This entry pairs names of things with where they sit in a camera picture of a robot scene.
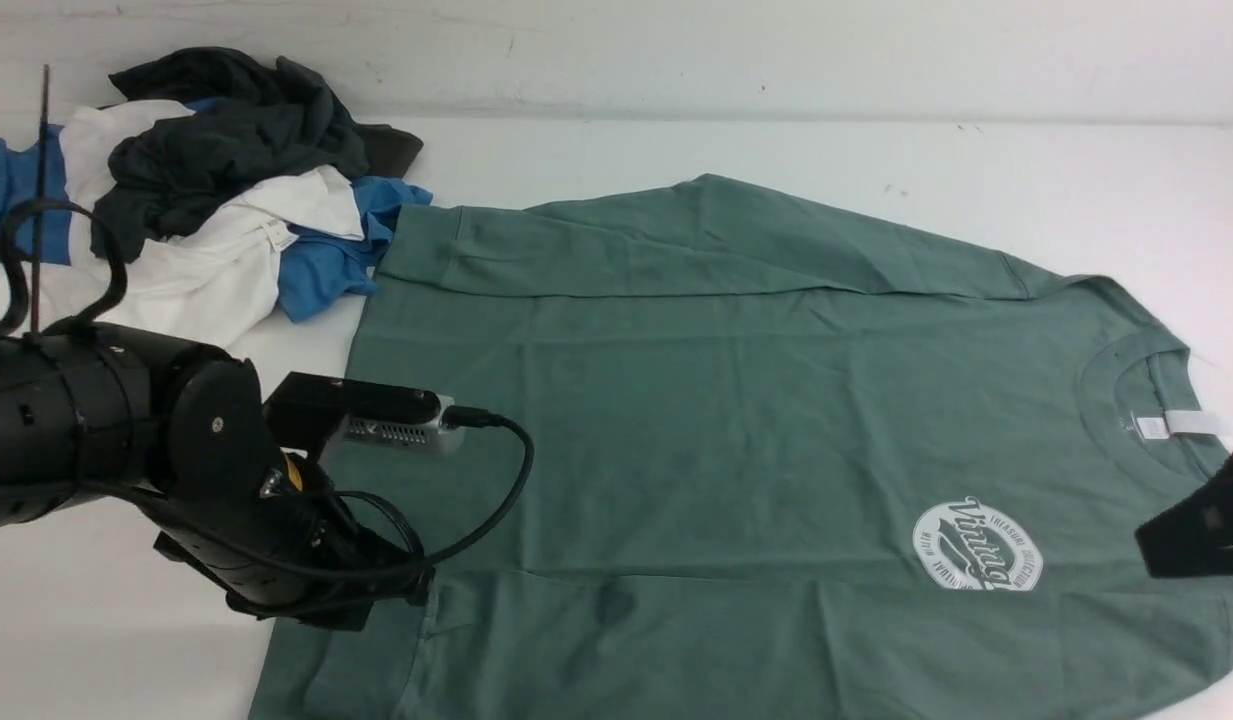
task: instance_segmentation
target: pile of clothes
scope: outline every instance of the pile of clothes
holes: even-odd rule
[[[323,76],[286,58],[269,69],[194,47],[110,81],[127,102],[78,108],[43,147],[0,141],[0,219],[35,196],[44,152],[46,195],[116,235],[128,293],[109,322],[229,345],[275,305],[308,319],[343,293],[372,292],[367,270],[398,210],[432,200],[398,179],[419,138],[354,122]],[[44,215],[46,323],[104,291],[101,232],[81,215]],[[27,259],[32,223],[14,243]],[[5,302],[0,266],[0,314]]]

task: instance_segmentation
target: t-shirt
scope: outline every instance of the t-shirt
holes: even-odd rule
[[[1233,667],[1233,578],[1133,536],[1224,450],[1142,434],[1196,409],[1187,348],[1107,277],[699,178],[404,208],[377,280],[350,377],[510,415],[538,467],[424,609],[280,623],[256,720],[1124,719]],[[333,478],[440,547],[517,461]]]

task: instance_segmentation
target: printed logo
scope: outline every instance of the printed logo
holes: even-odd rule
[[[951,589],[1030,591],[1042,575],[1042,554],[1023,528],[972,496],[924,512],[914,550]]]

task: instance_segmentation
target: black cloth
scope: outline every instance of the black cloth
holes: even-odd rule
[[[160,120],[109,157],[116,187],[95,213],[118,237],[127,263],[139,258],[145,238],[197,231],[263,179],[319,165],[351,180],[369,173],[402,178],[423,145],[388,126],[359,126],[319,73],[286,58],[268,69],[227,47],[190,47],[109,79],[128,100],[219,99],[203,113]],[[377,150],[375,162],[369,147]],[[91,252],[100,256],[96,232]]]
[[[245,100],[254,105],[324,102],[334,122],[355,127],[366,143],[369,176],[403,178],[424,142],[388,126],[358,126],[340,99],[318,73],[277,58],[265,68],[247,53],[228,47],[187,47],[165,58],[109,76],[128,100],[176,100],[194,102],[206,97]]]
[[[263,179],[319,165],[332,165],[345,178],[363,176],[367,162],[361,138],[318,108],[219,102],[206,113],[159,120],[120,142],[109,157],[116,187],[94,211],[131,263],[141,258],[145,238],[190,234]],[[91,252],[104,254],[95,228]]]

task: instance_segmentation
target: white table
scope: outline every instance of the white table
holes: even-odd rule
[[[1113,275],[1195,348],[1205,407],[1233,420],[1233,128],[379,120],[425,138],[409,179],[443,205],[720,173]],[[266,392],[289,370],[340,374],[361,307],[272,316],[231,350]],[[116,501],[0,529],[0,720],[245,716],[269,624],[150,551],[155,534]],[[1233,719],[1233,676],[1163,716]]]

